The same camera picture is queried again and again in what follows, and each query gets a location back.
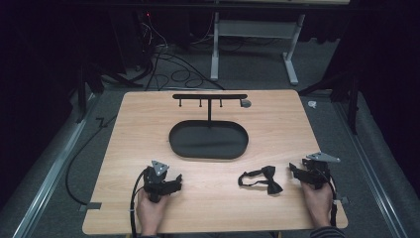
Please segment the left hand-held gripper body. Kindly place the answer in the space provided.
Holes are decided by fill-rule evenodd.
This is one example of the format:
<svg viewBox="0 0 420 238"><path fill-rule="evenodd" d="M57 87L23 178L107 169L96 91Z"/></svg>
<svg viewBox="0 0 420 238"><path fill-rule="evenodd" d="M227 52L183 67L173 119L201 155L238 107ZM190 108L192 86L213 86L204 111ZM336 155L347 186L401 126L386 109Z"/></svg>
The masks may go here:
<svg viewBox="0 0 420 238"><path fill-rule="evenodd" d="M163 195L174 192L174 182L166 182L168 165L158 161L152 161L152 165L146 168L144 177L144 190L150 195L150 201L158 203Z"/></svg>

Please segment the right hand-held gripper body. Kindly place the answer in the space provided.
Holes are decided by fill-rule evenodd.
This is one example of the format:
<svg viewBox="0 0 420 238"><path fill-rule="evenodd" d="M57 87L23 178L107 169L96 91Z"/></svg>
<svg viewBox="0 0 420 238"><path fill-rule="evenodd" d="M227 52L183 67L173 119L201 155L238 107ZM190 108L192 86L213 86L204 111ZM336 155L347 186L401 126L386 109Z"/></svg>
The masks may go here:
<svg viewBox="0 0 420 238"><path fill-rule="evenodd" d="M323 152L307 155L306 158L302 160L302 165L309 174L306 183L313 184L316 189L320 189L323 184L329 182L331 178L328 164L339 163L340 161L340 158Z"/></svg>

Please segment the black bow tie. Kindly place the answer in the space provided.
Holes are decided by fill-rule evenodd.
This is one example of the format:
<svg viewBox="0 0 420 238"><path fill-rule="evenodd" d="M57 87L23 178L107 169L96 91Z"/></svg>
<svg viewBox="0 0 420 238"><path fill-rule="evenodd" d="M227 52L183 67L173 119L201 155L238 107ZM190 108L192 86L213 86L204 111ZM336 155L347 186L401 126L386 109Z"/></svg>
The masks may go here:
<svg viewBox="0 0 420 238"><path fill-rule="evenodd" d="M243 178L254 178L257 176L263 175L265 180L257 180L254 183L244 183ZM243 172L238 178L238 186L254 186L258 183L267 185L267 194L275 195L283 192L283 188L279 183L274 180L275 167L274 166L265 166L260 170Z"/></svg>

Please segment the person's left hand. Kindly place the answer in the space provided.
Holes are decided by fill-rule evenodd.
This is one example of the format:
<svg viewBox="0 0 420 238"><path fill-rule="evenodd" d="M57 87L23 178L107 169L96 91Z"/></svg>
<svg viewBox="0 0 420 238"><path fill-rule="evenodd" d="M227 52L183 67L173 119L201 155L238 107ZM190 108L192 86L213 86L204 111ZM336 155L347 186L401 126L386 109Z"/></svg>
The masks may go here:
<svg viewBox="0 0 420 238"><path fill-rule="evenodd" d="M139 191L137 216L141 225L141 234L158 234L168 200L169 196L165 195L158 203L154 203L143 189Z"/></svg>

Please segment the person's right hand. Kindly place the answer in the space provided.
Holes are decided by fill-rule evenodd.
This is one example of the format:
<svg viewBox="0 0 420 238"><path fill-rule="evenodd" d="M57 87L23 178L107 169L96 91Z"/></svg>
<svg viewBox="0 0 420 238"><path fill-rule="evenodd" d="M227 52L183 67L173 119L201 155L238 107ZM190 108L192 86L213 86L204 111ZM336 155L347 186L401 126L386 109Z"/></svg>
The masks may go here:
<svg viewBox="0 0 420 238"><path fill-rule="evenodd" d="M315 228L331 225L330 212L333 204L333 193L330 186L324 183L319 189L314 189L310 184L301 184L305 203Z"/></svg>

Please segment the black hook stand with tray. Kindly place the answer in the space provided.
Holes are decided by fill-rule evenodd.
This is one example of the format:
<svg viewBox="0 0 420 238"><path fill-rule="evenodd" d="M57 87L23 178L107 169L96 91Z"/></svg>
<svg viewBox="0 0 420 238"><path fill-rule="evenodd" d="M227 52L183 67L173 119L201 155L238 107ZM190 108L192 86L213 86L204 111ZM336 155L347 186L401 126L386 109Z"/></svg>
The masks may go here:
<svg viewBox="0 0 420 238"><path fill-rule="evenodd" d="M171 149L183 158L233 160L240 157L249 144L249 134L233 121L212 119L212 102L238 100L240 106L249 108L252 103L247 94L173 94L173 99L182 106L183 100L207 101L205 120L184 120L174 125L168 135Z"/></svg>

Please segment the person's striped right sleeve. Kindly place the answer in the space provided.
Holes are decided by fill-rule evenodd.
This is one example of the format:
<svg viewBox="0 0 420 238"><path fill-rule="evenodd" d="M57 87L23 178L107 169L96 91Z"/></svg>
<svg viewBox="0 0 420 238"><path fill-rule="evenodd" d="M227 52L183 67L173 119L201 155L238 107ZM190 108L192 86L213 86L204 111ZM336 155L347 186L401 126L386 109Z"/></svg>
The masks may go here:
<svg viewBox="0 0 420 238"><path fill-rule="evenodd" d="M333 226L320 227L310 233L310 238L346 238L345 233Z"/></svg>

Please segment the black tripod stand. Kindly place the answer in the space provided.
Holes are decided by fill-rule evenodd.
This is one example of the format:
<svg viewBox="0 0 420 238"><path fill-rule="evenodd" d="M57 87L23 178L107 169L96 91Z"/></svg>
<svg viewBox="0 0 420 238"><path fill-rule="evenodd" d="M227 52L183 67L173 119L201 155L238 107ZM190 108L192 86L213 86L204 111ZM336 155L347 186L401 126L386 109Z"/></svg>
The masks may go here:
<svg viewBox="0 0 420 238"><path fill-rule="evenodd" d="M77 76L77 104L79 115L77 123L80 123L87 116L87 95L86 87L89 87L94 94L101 95L104 91L101 77L103 75L109 76L123 85L129 87L142 87L141 84L135 83L122 75L112 72L96 63L85 61L81 64L76 73Z"/></svg>
<svg viewBox="0 0 420 238"><path fill-rule="evenodd" d="M323 89L331 89L332 102L348 101L347 121L351 131L357 134L356 117L358 111L360 74L357 71L343 71L336 75L324 78L319 82L298 91L300 96Z"/></svg>

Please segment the aluminium floor rail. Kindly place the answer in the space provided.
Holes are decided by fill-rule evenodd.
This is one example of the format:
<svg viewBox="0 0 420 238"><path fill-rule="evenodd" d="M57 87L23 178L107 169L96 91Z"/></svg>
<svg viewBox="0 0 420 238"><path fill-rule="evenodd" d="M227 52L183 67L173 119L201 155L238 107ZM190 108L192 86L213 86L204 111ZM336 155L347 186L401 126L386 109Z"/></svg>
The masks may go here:
<svg viewBox="0 0 420 238"><path fill-rule="evenodd" d="M369 189L374 197L374 200L382 214L382 217L385 220L385 223L388 227L393 238L408 238L405 228L401 223L399 216L397 215L395 208L392 204L391 199L385 192L379 178L371 165L368 155L363 148L363 145L359 137L353 133L351 127L348 125L347 114L344 109L344 106L341 103L334 103L333 107L336 111L336 114L340 118L342 124L345 127L345 130L350 137L352 145L357 153L357 158L360 161L363 174L366 178Z"/></svg>
<svg viewBox="0 0 420 238"><path fill-rule="evenodd" d="M15 192L15 201L22 201L25 214L19 219L12 238L30 238L41 219L55 188L70 161L70 154L79 140L87 122L86 117L100 98L99 94L90 93L86 98L87 110L82 114L74 109L63 126L52 138L47 148L25 176Z"/></svg>

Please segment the white metal table frame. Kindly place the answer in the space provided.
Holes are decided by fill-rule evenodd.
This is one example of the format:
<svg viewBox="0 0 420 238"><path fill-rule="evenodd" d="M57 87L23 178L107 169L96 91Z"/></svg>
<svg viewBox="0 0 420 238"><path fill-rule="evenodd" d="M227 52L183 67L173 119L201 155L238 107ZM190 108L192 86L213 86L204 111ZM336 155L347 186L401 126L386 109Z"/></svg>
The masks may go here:
<svg viewBox="0 0 420 238"><path fill-rule="evenodd" d="M222 20L219 13L213 14L213 52L211 58L210 79L216 81L219 76L219 38L272 38L290 40L287 52L282 53L282 60L289 83L298 84L298 78L292 62L298 38L303 28L305 15L301 14L294 22L263 22L248 20Z"/></svg>

